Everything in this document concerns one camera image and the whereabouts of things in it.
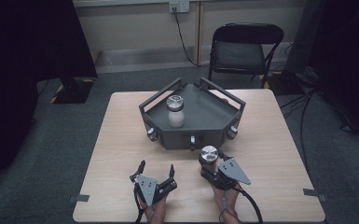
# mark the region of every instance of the glass jar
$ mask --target glass jar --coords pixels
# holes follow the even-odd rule
[[[179,95],[172,95],[167,99],[168,121],[173,128],[180,128],[185,124],[183,113],[184,102]]]

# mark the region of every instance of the metal tray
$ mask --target metal tray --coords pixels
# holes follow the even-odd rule
[[[239,108],[211,93],[210,87],[236,102]],[[145,111],[147,105],[172,89],[172,93]],[[173,128],[169,124],[166,100],[170,95],[180,95],[184,99],[185,124],[181,128]],[[184,85],[178,78],[139,105],[150,140],[160,139],[166,149],[220,147],[226,138],[233,139],[237,134],[244,107],[244,101],[204,77],[200,79],[200,84]]]

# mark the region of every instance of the person's hand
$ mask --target person's hand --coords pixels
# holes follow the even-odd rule
[[[167,197],[168,195],[163,197],[160,201],[153,204],[152,206],[147,207],[147,204],[142,202],[142,200],[138,195],[139,205],[141,206],[142,209],[146,208],[145,215],[147,217],[147,220],[150,220],[151,224],[164,223]]]
[[[238,214],[235,211],[235,203],[237,202],[238,195],[240,194],[237,190],[221,190],[217,189],[215,186],[211,185],[212,190],[214,191],[214,201],[217,204],[220,212],[222,213],[223,219],[226,224],[237,224],[241,223],[238,220]],[[223,201],[226,200],[226,207],[223,205]]]

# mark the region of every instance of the jar lid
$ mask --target jar lid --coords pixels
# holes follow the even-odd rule
[[[207,163],[215,162],[217,160],[218,152],[213,146],[206,146],[201,151],[201,156]]]
[[[184,102],[182,96],[172,95],[167,99],[167,107],[172,112],[177,112],[183,109]]]

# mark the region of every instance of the wooden table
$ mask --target wooden table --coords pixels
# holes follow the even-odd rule
[[[322,222],[324,210],[313,189],[272,91],[230,91],[246,102],[239,133],[221,146],[241,165],[250,186],[242,187],[255,199],[266,222]],[[167,200],[166,222],[218,222],[219,211],[208,182],[200,176],[199,150],[166,150],[146,136],[138,105],[154,92],[116,92],[107,107],[77,202],[77,222],[133,222],[138,210],[129,179],[145,160],[144,175],[162,182],[170,166],[178,188]],[[252,205],[240,195],[237,206],[243,222],[257,222]]]

